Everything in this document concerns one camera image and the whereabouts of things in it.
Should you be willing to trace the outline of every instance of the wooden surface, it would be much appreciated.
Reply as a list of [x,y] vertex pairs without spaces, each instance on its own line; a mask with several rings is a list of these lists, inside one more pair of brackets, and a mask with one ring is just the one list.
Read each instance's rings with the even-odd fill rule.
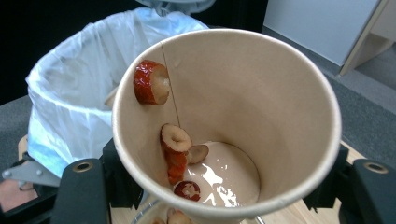
[[[361,159],[363,156],[355,149],[342,142],[344,146],[349,149],[348,162],[352,163],[356,159]],[[130,224],[134,217],[141,211],[146,205],[155,200],[154,198],[148,198],[143,203],[138,211],[129,208],[112,208],[111,215],[113,224]],[[338,210],[341,203],[337,200],[334,204],[334,208],[319,208],[316,213],[313,209],[310,211],[306,208],[303,200],[290,205],[282,210],[265,215],[262,217],[265,224],[275,223],[292,223],[292,224],[339,224]]]

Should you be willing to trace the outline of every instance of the trash bag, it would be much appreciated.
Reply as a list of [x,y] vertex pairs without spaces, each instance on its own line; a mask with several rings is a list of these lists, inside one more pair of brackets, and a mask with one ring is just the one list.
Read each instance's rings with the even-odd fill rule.
[[61,177],[64,168],[100,158],[112,138],[107,95],[145,49],[173,35],[207,29],[172,12],[141,7],[87,25],[41,58],[26,78],[33,102],[28,152]]

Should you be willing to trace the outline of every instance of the floor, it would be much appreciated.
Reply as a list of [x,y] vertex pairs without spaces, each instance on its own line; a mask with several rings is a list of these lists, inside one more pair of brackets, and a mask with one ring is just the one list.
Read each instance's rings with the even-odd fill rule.
[[343,140],[366,158],[396,169],[396,44],[339,76],[338,65],[266,27],[262,32],[304,53],[329,80],[341,108]]

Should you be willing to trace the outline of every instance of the white paper cup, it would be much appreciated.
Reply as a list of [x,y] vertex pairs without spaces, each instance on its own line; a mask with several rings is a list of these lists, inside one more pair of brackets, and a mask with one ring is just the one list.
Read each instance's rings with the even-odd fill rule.
[[[134,70],[165,64],[165,105],[141,105]],[[178,124],[194,144],[239,147],[260,177],[256,203],[215,207],[176,196],[168,183],[160,130]],[[197,223],[233,223],[302,199],[332,168],[341,136],[339,107],[325,76],[301,52],[266,35],[217,29],[166,39],[143,52],[122,79],[113,108],[120,158],[131,176]]]

